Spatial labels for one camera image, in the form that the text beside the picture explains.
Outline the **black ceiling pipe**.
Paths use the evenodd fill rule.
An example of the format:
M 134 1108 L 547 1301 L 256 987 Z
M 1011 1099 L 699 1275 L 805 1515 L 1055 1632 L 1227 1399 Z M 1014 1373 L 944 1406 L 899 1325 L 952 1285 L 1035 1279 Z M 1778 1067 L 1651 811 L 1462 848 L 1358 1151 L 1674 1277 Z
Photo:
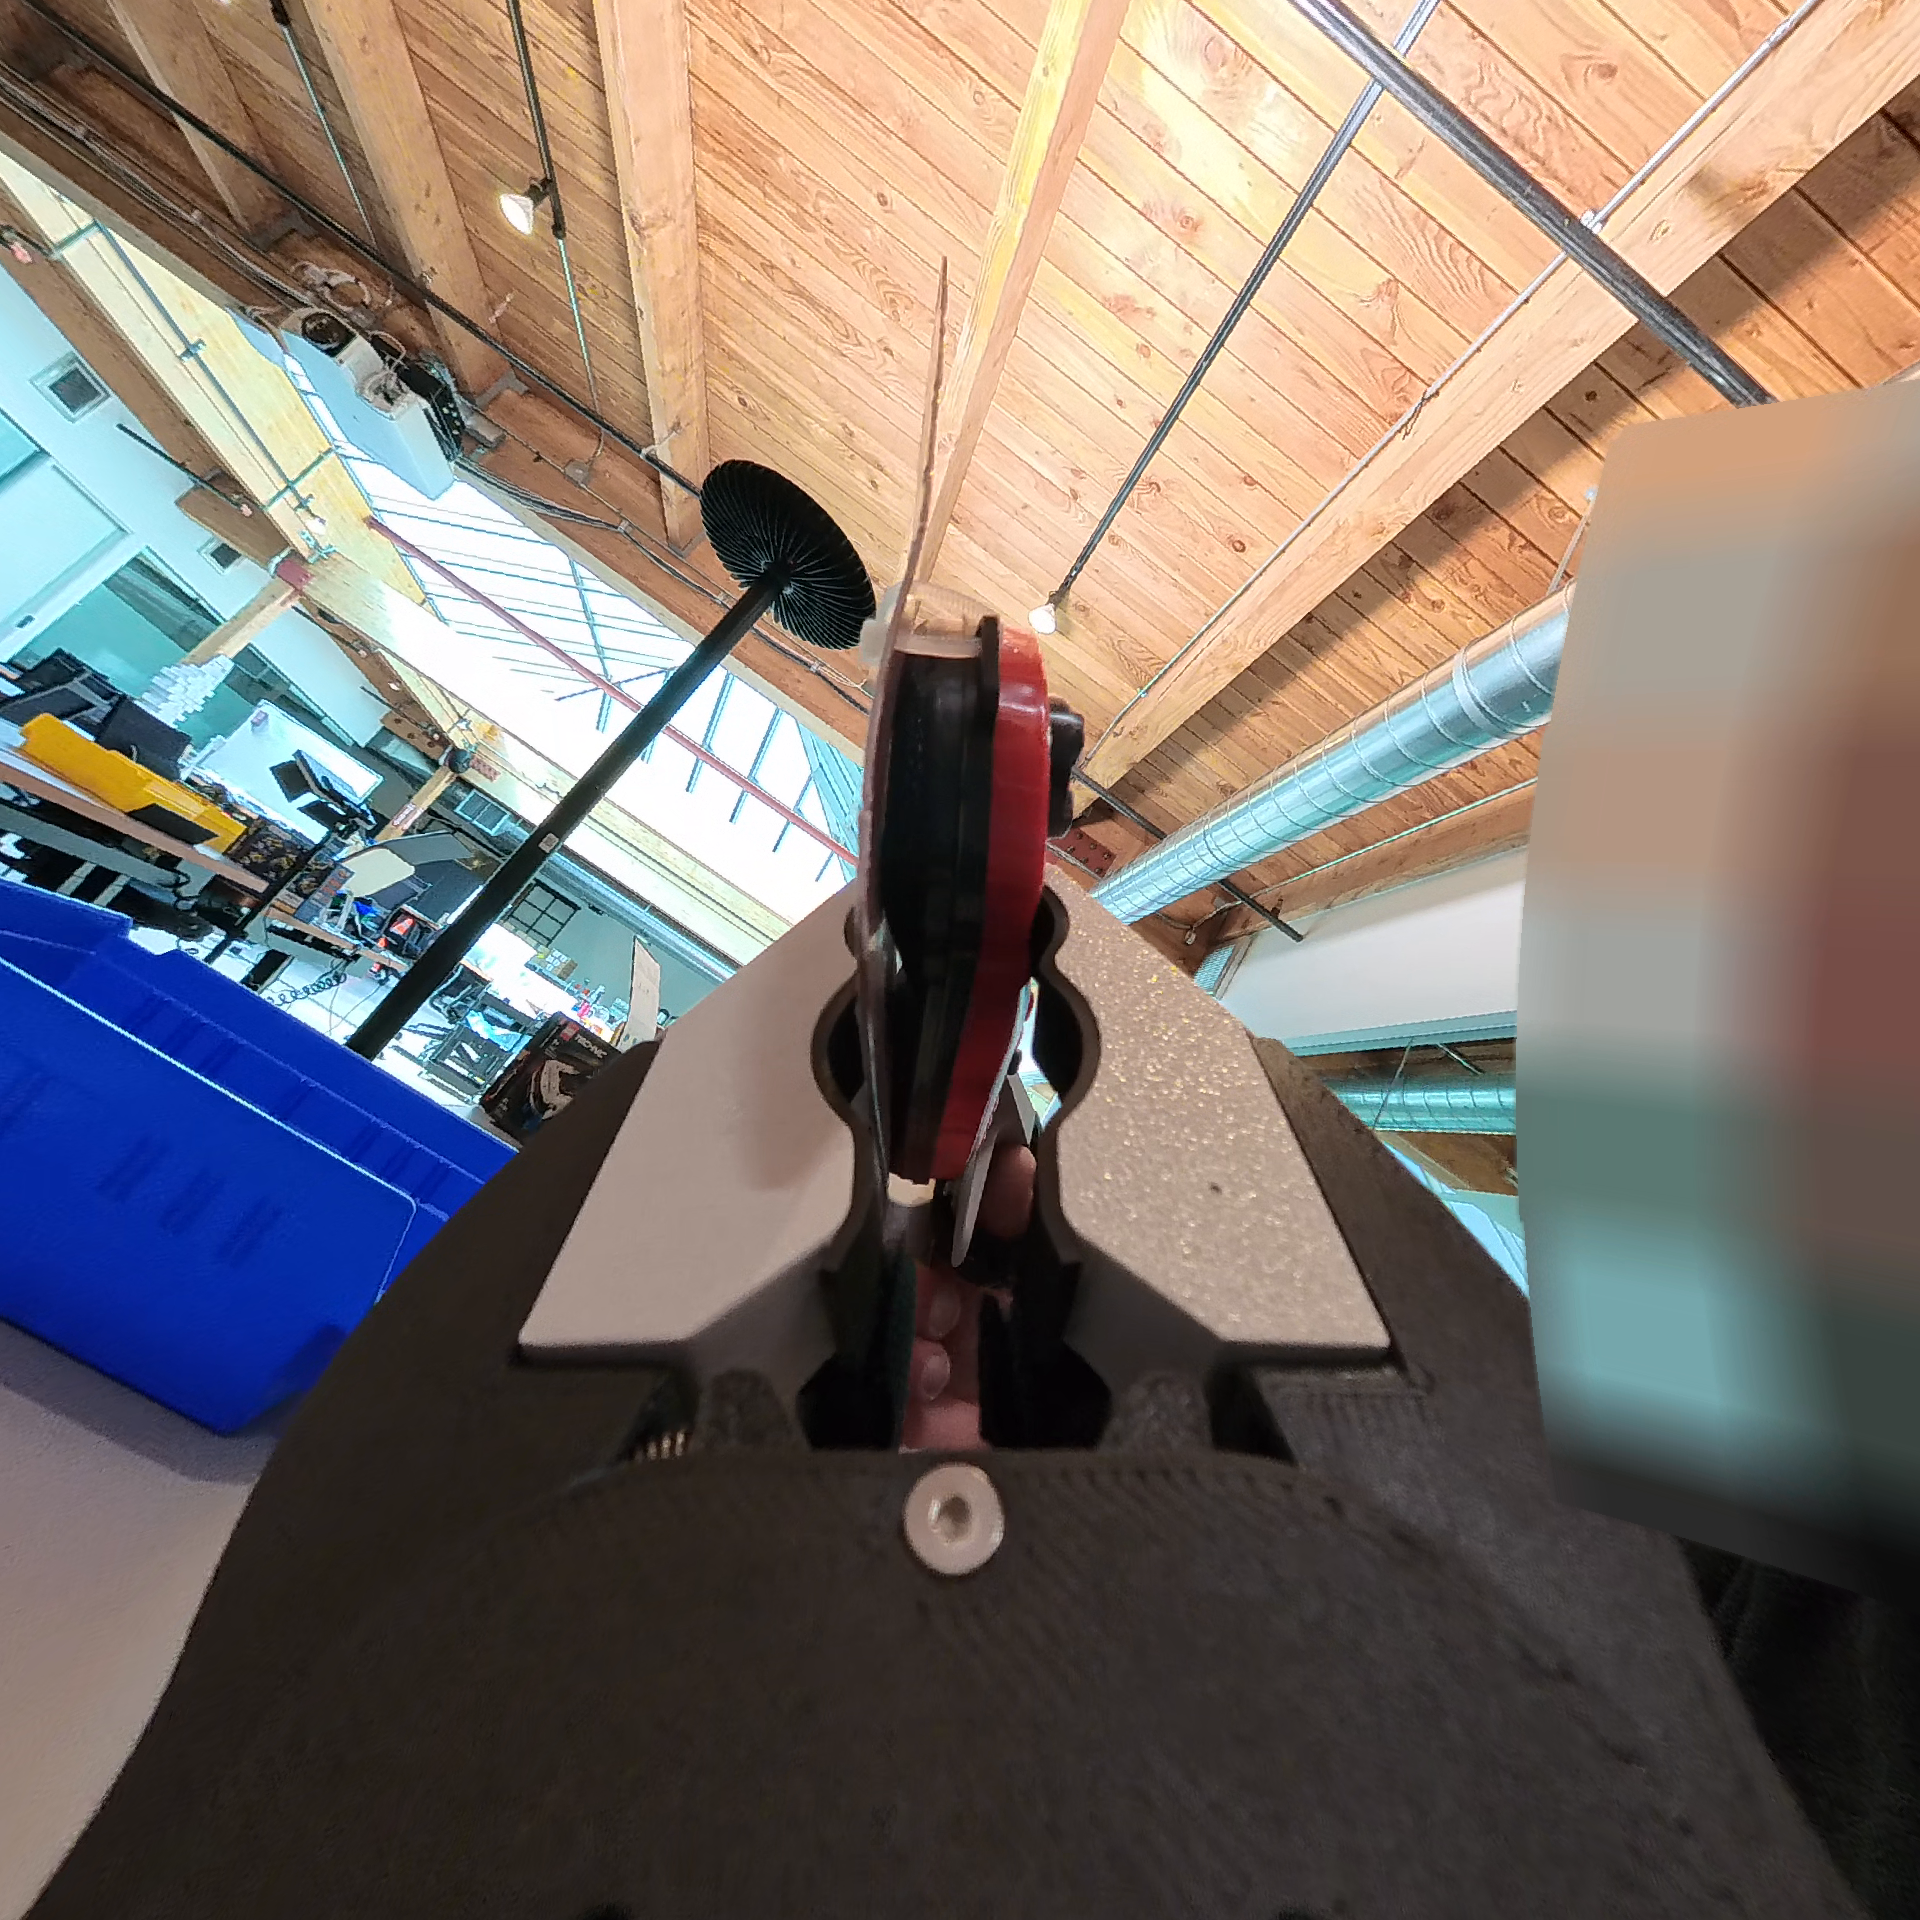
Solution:
M 1472 166 L 1479 180 L 1516 208 L 1573 260 L 1660 344 L 1674 351 L 1716 396 L 1736 407 L 1773 402 L 1728 350 L 1693 325 L 1674 302 L 1614 252 L 1587 220 L 1578 218 L 1548 184 L 1535 180 L 1510 154 L 1492 141 L 1462 109 L 1419 75 L 1403 55 L 1381 42 L 1347 4 L 1296 3 L 1293 8 L 1343 56 L 1402 104 L 1423 131 Z

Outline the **black pole with finned disc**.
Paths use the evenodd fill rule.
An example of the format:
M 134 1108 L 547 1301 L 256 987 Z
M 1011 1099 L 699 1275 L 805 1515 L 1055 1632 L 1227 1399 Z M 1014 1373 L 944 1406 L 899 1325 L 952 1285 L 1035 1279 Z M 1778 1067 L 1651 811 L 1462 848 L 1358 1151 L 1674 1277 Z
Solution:
M 773 616 L 821 652 L 854 645 L 862 621 L 876 611 L 872 583 L 852 542 L 806 491 L 762 463 L 726 462 L 703 480 L 699 509 L 703 538 L 732 575 L 736 602 L 352 1030 L 347 1047 L 356 1055 L 375 1060 L 395 1042 L 477 938 L 653 747 L 762 616 Z

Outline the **red black packaged tool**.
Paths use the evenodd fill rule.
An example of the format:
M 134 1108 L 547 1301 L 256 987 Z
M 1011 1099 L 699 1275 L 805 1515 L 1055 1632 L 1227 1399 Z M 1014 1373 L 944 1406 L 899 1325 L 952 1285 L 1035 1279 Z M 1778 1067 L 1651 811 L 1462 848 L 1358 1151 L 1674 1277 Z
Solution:
M 1050 698 L 1038 637 L 923 583 L 946 304 L 940 272 L 907 547 L 858 642 L 872 683 L 848 942 L 883 1191 L 952 1184 L 982 1149 L 1083 743 L 1080 717 Z

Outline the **person's right hand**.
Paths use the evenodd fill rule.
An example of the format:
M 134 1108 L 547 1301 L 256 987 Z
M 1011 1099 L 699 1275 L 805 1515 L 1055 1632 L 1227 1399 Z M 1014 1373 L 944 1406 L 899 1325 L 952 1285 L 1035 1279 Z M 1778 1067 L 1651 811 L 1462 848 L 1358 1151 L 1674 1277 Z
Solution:
M 982 1312 L 1013 1306 L 1018 1245 L 1035 1205 L 1038 1160 L 1003 1141 L 981 1187 L 966 1261 L 917 1261 L 914 1339 L 903 1414 L 906 1451 L 978 1454 Z

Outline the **blue plastic bin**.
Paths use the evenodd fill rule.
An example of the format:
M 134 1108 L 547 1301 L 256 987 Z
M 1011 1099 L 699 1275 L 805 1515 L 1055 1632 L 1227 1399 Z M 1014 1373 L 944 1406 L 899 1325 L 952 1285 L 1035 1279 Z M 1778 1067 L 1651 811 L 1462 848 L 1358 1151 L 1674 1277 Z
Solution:
M 206 1426 L 301 1397 L 511 1144 L 125 916 L 2 887 L 2 1316 Z

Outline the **black cardboard box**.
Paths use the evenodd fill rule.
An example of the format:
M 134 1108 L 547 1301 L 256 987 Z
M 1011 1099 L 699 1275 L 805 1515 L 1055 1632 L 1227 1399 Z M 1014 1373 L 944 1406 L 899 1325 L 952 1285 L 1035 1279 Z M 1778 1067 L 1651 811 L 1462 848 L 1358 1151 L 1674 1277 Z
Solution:
M 552 1015 L 477 1096 L 477 1110 L 502 1135 L 524 1141 L 563 1114 L 615 1055 L 618 1047 L 586 1021 Z

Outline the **yellow plastic bin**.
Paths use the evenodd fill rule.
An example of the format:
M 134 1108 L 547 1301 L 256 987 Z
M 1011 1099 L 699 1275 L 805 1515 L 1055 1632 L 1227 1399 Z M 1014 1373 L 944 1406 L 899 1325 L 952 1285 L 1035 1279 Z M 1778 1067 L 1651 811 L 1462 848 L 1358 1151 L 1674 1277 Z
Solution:
M 192 787 L 99 744 L 59 717 L 44 714 L 27 720 L 18 750 L 45 775 L 186 845 L 223 855 L 247 829 Z

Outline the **silver ventilation duct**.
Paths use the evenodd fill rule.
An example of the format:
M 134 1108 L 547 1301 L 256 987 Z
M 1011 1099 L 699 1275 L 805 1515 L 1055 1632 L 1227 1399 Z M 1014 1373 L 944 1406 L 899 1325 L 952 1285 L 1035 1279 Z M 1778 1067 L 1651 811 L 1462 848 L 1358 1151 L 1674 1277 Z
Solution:
M 1118 922 L 1140 922 L 1541 728 L 1551 710 L 1573 597 L 1574 587 L 1563 586 L 1459 650 L 1103 877 L 1092 899 Z
M 1334 1078 L 1328 1092 L 1362 1124 L 1402 1135 L 1512 1135 L 1518 1085 L 1512 1077 L 1459 1078 Z

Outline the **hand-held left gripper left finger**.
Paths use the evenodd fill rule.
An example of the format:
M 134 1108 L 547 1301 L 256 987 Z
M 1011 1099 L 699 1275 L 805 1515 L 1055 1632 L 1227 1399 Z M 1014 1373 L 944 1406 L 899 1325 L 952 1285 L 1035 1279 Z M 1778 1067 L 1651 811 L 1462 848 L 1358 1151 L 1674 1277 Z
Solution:
M 850 885 L 664 1030 L 520 1323 L 524 1359 L 803 1388 L 862 1358 L 872 1184 L 827 1062 L 854 907 Z

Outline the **person's black jacket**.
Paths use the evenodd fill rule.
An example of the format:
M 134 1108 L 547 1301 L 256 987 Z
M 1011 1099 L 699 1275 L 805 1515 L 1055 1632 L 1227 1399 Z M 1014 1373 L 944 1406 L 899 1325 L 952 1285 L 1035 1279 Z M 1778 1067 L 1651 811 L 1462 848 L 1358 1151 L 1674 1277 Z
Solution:
M 1916 1610 L 1701 1542 L 1682 1552 L 1768 1756 L 1861 1907 L 1916 1917 Z

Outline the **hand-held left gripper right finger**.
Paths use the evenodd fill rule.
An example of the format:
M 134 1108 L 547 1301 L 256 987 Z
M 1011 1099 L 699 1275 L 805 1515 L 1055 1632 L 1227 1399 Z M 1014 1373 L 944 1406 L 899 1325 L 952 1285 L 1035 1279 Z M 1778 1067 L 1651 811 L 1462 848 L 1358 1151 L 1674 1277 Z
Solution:
M 1240 1021 L 1069 879 L 1042 893 L 1035 972 L 1067 1351 L 1107 1388 L 1381 1362 L 1375 1298 Z

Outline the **white ceiling unit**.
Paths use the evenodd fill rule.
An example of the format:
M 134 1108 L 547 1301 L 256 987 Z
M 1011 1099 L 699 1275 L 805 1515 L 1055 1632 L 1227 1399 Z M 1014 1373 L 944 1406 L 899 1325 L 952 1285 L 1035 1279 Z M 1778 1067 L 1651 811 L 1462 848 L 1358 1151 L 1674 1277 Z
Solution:
M 450 491 L 458 476 L 442 419 L 373 333 L 306 304 L 284 315 L 278 339 L 352 447 L 426 498 Z

